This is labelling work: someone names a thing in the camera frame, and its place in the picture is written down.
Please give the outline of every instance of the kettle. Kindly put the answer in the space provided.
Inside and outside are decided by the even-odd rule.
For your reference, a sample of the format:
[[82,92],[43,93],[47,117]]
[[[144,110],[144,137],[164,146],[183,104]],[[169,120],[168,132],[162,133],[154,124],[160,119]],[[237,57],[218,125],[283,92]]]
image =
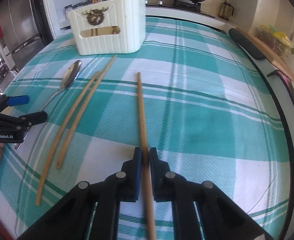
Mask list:
[[229,21],[229,17],[234,15],[234,7],[227,1],[223,2],[219,16]]

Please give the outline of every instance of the blue gripper pad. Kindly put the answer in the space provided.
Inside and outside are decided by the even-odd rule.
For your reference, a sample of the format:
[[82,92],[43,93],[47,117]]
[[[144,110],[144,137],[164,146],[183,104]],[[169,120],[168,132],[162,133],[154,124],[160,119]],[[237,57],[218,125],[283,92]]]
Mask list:
[[29,96],[11,97],[7,100],[8,106],[19,106],[29,103]]

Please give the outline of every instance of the spoon handle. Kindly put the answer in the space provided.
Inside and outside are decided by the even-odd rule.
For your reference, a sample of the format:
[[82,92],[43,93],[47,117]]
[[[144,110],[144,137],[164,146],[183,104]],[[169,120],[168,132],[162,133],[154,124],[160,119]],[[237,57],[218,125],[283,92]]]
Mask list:
[[[59,88],[56,92],[54,92],[54,93],[50,96],[50,98],[48,98],[48,100],[43,104],[42,108],[41,108],[39,111],[40,111],[40,112],[43,111],[43,110],[46,108],[46,106],[49,104],[49,102],[50,102],[50,101],[51,101],[56,95],[58,95],[60,92],[62,92],[63,90],[64,90],[64,89]],[[27,132],[25,133],[24,139],[26,139],[26,137],[27,137],[27,135],[28,135],[30,129],[31,129],[31,127],[29,127],[28,130],[27,130]],[[16,150],[19,150],[20,146],[21,146],[21,143],[15,143],[15,149],[16,149]]]

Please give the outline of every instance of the metal bolt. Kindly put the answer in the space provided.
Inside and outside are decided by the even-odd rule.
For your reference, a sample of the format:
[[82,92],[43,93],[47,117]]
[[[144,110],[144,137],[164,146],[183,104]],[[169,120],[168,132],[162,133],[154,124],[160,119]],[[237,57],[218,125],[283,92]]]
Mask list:
[[204,182],[203,182],[203,185],[204,185],[204,187],[206,187],[206,188],[212,188],[212,187],[214,186],[214,184],[213,184],[211,181],[209,181],[209,180],[204,181]]
[[172,171],[169,171],[169,172],[167,172],[167,173],[165,174],[165,176],[166,176],[166,178],[168,178],[168,179],[172,179],[172,178],[174,178],[174,177],[176,176],[176,174],[173,173]]
[[116,173],[116,177],[122,179],[122,178],[126,177],[126,173],[123,171],[118,171]]
[[79,187],[80,189],[87,188],[87,187],[88,187],[88,182],[86,182],[86,181],[81,181],[81,182],[78,183],[78,187]]

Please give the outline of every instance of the refrigerator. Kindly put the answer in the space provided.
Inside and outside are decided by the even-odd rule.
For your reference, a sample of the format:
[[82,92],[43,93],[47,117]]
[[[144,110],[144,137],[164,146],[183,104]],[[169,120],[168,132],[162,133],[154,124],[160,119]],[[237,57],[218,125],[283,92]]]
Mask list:
[[19,71],[52,41],[42,0],[3,0],[0,28]]

